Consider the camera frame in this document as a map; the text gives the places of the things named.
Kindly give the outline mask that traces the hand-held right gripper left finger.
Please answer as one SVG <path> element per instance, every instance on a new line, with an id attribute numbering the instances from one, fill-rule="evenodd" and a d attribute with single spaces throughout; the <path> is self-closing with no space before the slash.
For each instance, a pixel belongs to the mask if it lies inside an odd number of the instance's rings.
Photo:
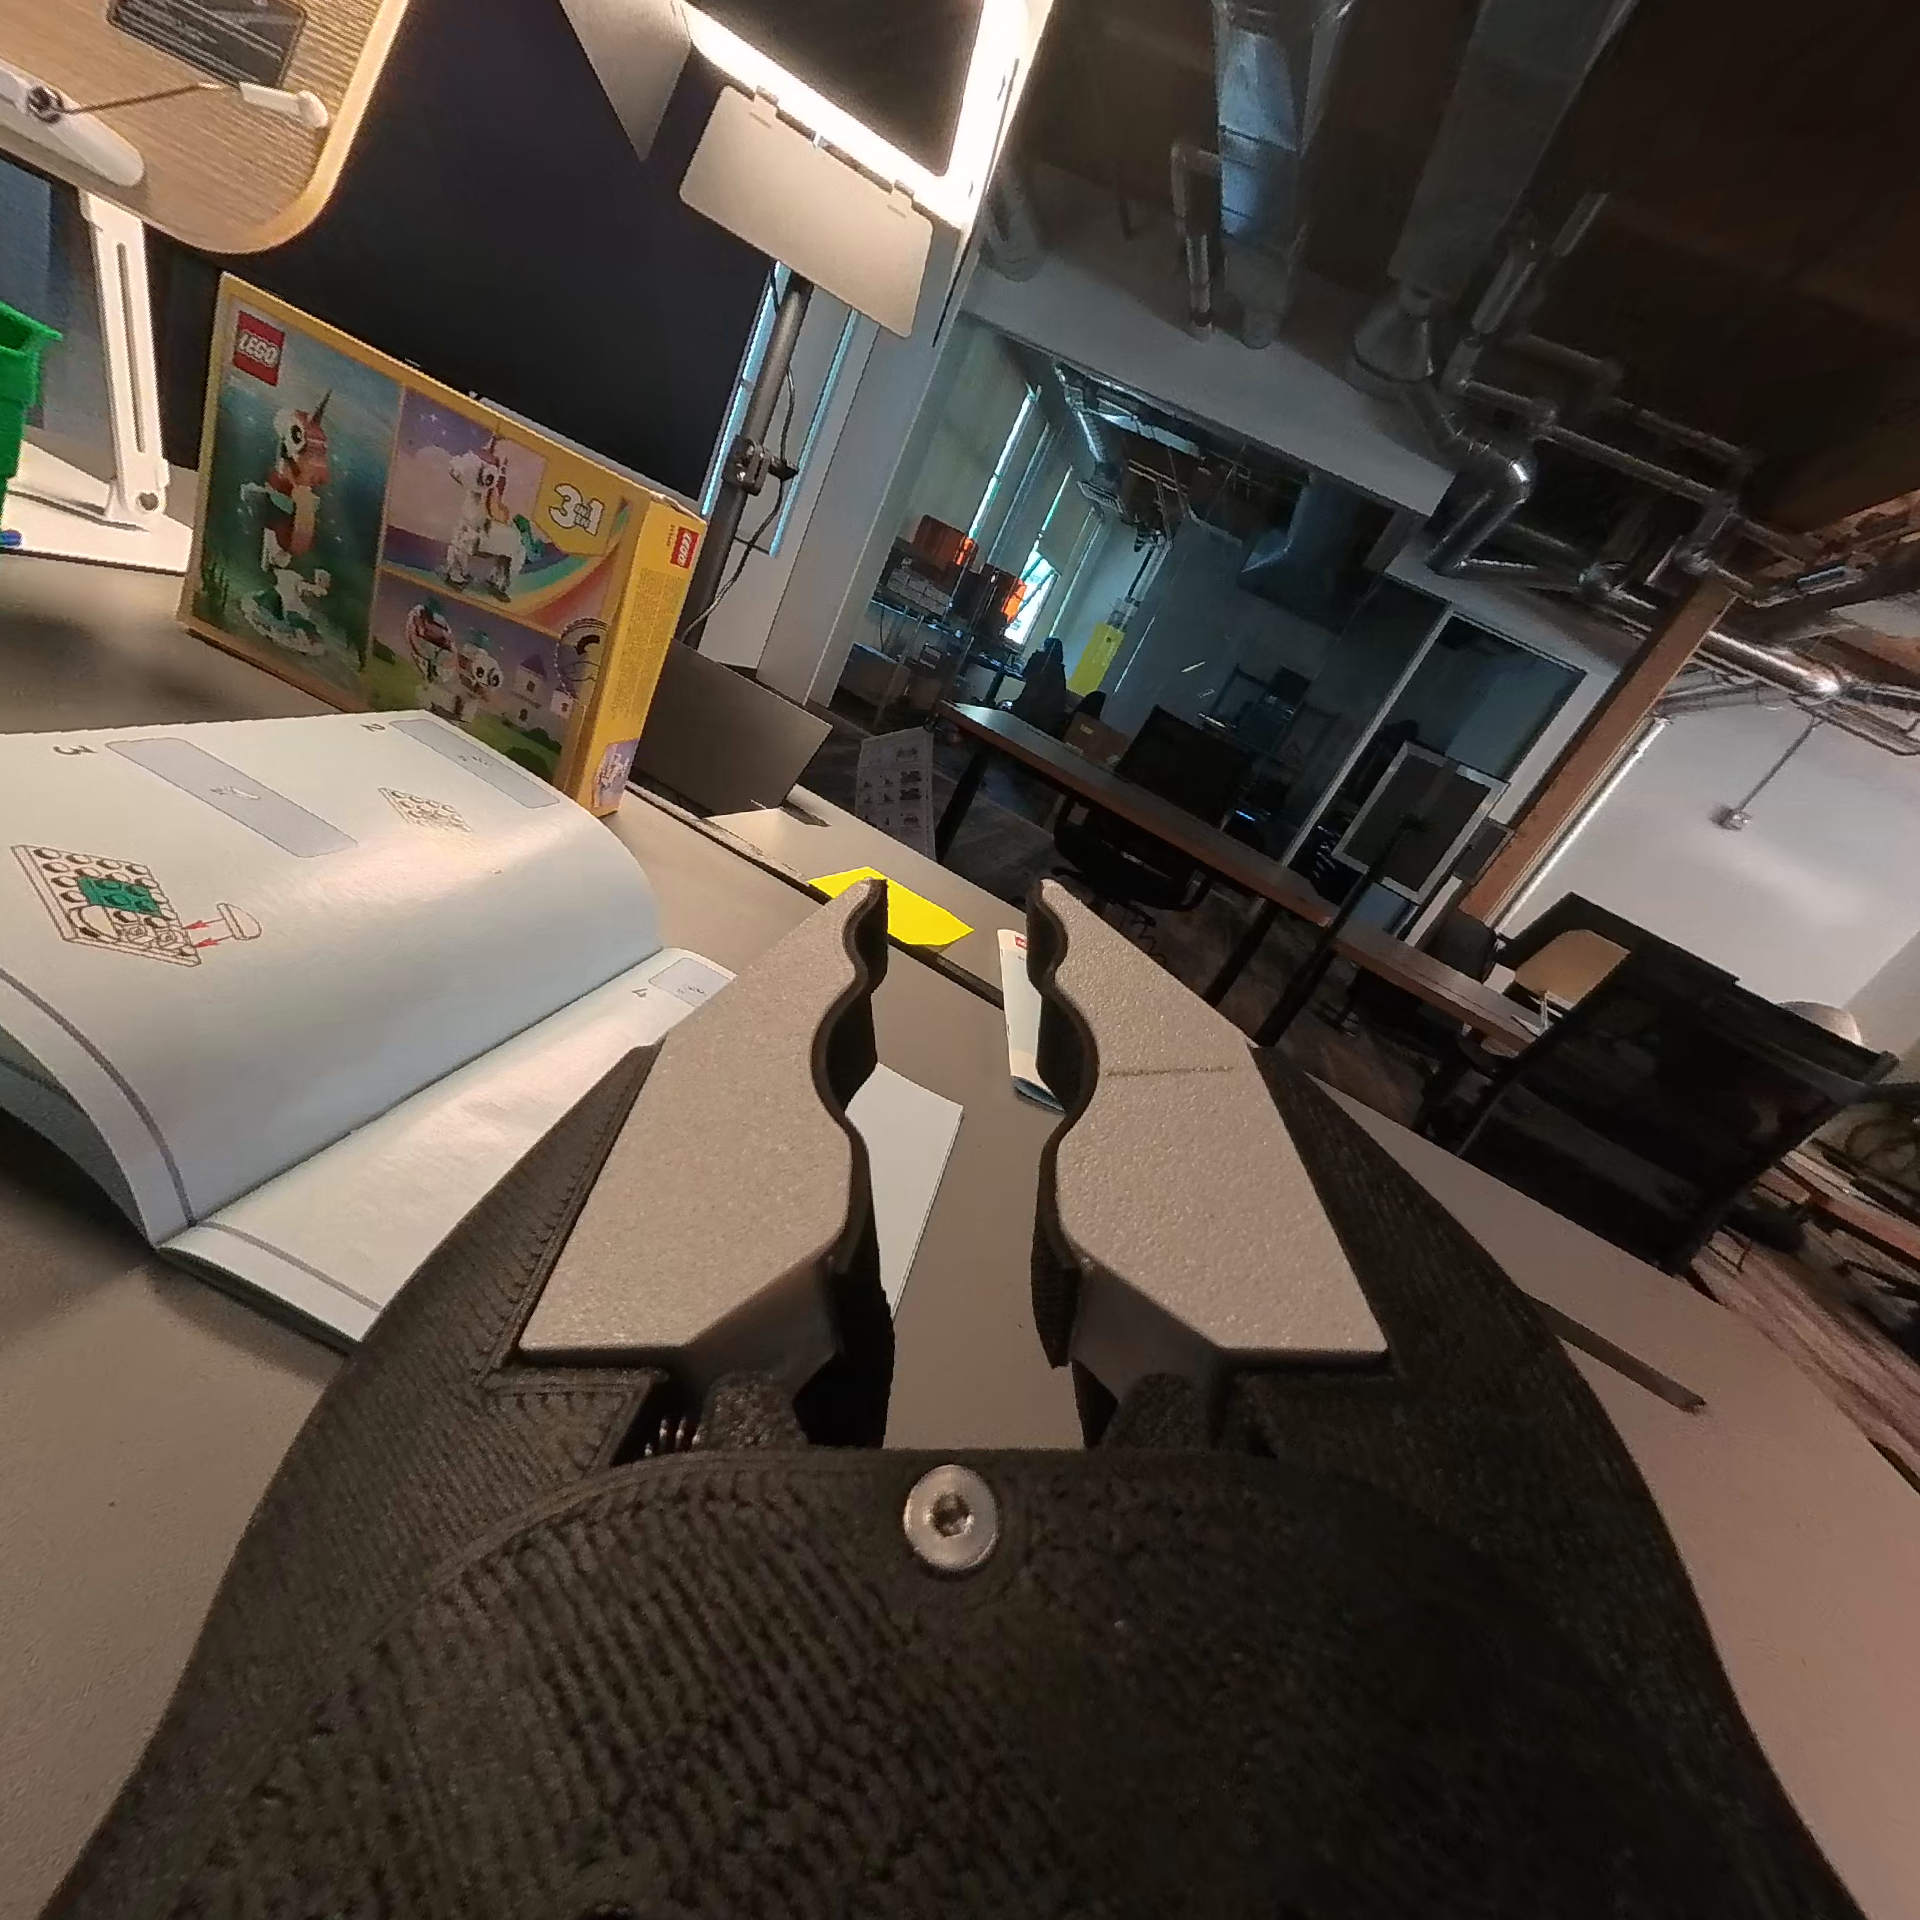
<path id="1" fill-rule="evenodd" d="M 884 880 L 815 908 L 676 1025 L 518 1333 L 538 1363 L 638 1360 L 695 1389 L 742 1371 L 803 1404 L 892 1396 L 872 1162 Z"/>

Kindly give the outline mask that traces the green plastic bin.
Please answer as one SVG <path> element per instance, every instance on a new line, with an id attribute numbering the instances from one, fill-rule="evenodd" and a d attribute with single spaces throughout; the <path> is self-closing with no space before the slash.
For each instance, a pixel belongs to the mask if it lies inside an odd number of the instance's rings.
<path id="1" fill-rule="evenodd" d="M 60 345 L 64 337 L 58 327 L 48 327 L 11 305 L 0 305 L 0 322 L 0 490 L 4 496 L 18 472 L 27 418 L 40 405 L 44 355 Z"/>

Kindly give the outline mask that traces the yellow lego set box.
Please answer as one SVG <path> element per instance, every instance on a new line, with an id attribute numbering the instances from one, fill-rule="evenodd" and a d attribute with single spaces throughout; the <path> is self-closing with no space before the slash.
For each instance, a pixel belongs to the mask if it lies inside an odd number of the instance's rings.
<path id="1" fill-rule="evenodd" d="M 611 816 L 704 553 L 682 499 L 226 273 L 179 620 Z"/>

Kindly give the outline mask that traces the yellow sticky note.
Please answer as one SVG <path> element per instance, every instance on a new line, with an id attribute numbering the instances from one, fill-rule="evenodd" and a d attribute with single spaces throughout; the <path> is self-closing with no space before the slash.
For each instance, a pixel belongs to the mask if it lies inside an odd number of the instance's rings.
<path id="1" fill-rule="evenodd" d="M 836 898 L 864 880 L 884 880 L 886 932 L 890 940 L 900 947 L 946 954 L 974 932 L 974 929 L 958 920 L 948 908 L 912 891 L 900 880 L 892 880 L 872 867 L 815 875 L 810 879 L 807 885 L 826 898 Z"/>

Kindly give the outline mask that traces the long wooden table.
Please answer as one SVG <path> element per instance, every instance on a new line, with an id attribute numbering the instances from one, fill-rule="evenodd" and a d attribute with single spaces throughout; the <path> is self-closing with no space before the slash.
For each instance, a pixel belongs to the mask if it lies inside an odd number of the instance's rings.
<path id="1" fill-rule="evenodd" d="M 1322 931 L 1318 944 L 1296 969 L 1286 992 L 1255 1032 L 1255 1045 L 1266 1050 L 1280 1043 L 1280 1035 L 1307 1008 L 1336 959 L 1483 1039 L 1511 1040 L 1518 1047 L 1533 1040 L 1533 1025 L 1525 1020 L 1515 1001 L 1503 1000 L 1495 987 L 1447 968 L 1416 947 L 1391 940 L 1379 929 L 1354 923 L 1351 903 L 1331 908 L 1300 875 L 1277 864 L 1277 859 L 1255 852 L 1218 828 L 1205 826 L 1188 812 L 1147 793 L 1141 784 L 1120 779 L 1066 747 L 1062 740 L 1028 728 L 1008 712 L 988 707 L 939 704 L 934 714 L 971 749 L 966 769 L 934 831 L 936 859 L 946 859 L 954 836 L 970 816 L 989 759 L 1005 759 L 1039 778 L 1066 801 L 1108 812 L 1146 833 L 1158 847 L 1186 858 L 1214 880 L 1224 880 L 1263 903 L 1261 920 L 1240 937 L 1229 965 L 1207 987 L 1212 1003 L 1223 1000 L 1224 991 L 1251 963 L 1276 917 L 1293 917 Z"/>

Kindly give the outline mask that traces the open instruction booklet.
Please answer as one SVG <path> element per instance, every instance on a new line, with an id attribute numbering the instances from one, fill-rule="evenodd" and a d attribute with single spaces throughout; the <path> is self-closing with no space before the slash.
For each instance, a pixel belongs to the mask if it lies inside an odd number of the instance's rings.
<path id="1" fill-rule="evenodd" d="M 162 1258 L 356 1348 L 426 1266 L 518 1335 L 667 1034 L 670 947 L 581 805 L 434 715 L 4 736 L 4 1109 Z M 892 1312 L 959 1109 L 878 1065 Z M 450 1268 L 507 1242 L 506 1303 Z M 638 1360 L 602 1360 L 611 1367 Z"/>

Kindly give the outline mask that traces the printed paper sheet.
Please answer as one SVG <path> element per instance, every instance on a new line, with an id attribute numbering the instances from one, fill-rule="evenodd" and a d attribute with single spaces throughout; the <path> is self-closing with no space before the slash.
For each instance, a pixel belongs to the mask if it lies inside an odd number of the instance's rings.
<path id="1" fill-rule="evenodd" d="M 855 755 L 853 813 L 922 858 L 934 858 L 939 808 L 933 778 L 933 733 L 926 728 L 864 736 Z"/>

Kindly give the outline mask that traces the dark grey flat panel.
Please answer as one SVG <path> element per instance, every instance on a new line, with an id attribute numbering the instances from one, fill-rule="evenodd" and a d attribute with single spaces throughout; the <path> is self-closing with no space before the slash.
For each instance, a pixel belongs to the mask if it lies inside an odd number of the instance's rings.
<path id="1" fill-rule="evenodd" d="M 815 712 L 674 640 L 628 784 L 706 819 L 776 810 L 830 733 L 832 723 Z"/>

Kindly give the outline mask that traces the grey light stand pole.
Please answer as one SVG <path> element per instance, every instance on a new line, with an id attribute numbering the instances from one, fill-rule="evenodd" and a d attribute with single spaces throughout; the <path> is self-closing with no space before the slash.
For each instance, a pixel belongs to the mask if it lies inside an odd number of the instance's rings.
<path id="1" fill-rule="evenodd" d="M 698 645 L 704 636 L 706 620 L 726 591 L 740 520 L 763 490 L 768 472 L 776 464 L 765 436 L 784 393 L 811 296 L 811 279 L 792 271 L 784 273 L 774 322 L 758 360 L 744 415 L 719 468 L 719 484 L 712 496 L 704 544 L 688 585 L 676 634 L 676 640 L 685 648 Z"/>

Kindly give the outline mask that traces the dark partition panel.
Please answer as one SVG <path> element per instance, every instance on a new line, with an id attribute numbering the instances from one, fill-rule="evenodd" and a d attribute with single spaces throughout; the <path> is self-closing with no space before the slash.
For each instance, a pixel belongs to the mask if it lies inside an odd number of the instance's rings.
<path id="1" fill-rule="evenodd" d="M 319 218 L 219 256 L 151 232 L 159 439 L 196 468 L 222 273 L 608 464 L 704 495 L 773 263 L 682 200 L 719 76 L 638 155 L 557 3 L 406 9 Z"/>

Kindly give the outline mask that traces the white studio light panel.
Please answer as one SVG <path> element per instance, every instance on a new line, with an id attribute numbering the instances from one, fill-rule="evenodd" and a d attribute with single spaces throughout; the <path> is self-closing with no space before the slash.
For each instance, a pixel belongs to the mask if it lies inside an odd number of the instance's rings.
<path id="1" fill-rule="evenodd" d="M 564 3 L 638 155 L 690 59 L 718 93 L 682 178 L 708 223 L 904 339 L 939 234 L 989 196 L 1050 3 Z"/>

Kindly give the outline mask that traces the white metal stand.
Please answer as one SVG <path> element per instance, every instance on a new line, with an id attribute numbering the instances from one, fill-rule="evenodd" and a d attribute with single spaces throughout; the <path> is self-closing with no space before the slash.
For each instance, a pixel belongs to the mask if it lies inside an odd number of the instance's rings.
<path id="1" fill-rule="evenodd" d="M 40 362 L 10 553 L 183 577 L 168 514 L 140 149 L 35 73 L 3 66 L 4 305 L 62 331 Z"/>

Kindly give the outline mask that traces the wooden board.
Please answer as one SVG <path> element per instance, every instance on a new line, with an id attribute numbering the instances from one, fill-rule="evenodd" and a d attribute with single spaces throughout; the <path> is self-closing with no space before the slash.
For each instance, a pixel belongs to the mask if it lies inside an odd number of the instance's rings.
<path id="1" fill-rule="evenodd" d="M 4 3 L 3 64 L 99 113 L 143 163 L 136 218 L 192 249 L 251 253 L 325 208 L 394 51 L 405 3 L 299 3 L 280 87 L 228 85 L 110 28 L 110 3 Z"/>

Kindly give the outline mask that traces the black label plate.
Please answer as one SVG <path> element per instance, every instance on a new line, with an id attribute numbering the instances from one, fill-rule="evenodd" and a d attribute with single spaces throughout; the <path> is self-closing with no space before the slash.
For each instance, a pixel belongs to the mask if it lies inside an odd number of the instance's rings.
<path id="1" fill-rule="evenodd" d="M 299 3 L 110 3 L 110 28 L 202 76 L 278 89 L 306 26 Z"/>

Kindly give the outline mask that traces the metal ventilation duct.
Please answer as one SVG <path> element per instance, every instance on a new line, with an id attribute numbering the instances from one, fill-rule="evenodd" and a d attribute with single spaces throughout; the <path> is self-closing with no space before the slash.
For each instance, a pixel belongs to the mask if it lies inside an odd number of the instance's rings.
<path id="1" fill-rule="evenodd" d="M 1387 263 L 1351 339 L 1351 380 L 1398 395 L 1434 375 L 1434 330 L 1518 215 L 1631 3 L 1483 3 Z"/>
<path id="2" fill-rule="evenodd" d="M 1212 4 L 1220 273 L 1252 349 L 1280 339 L 1304 261 L 1327 18 L 1314 3 Z"/>

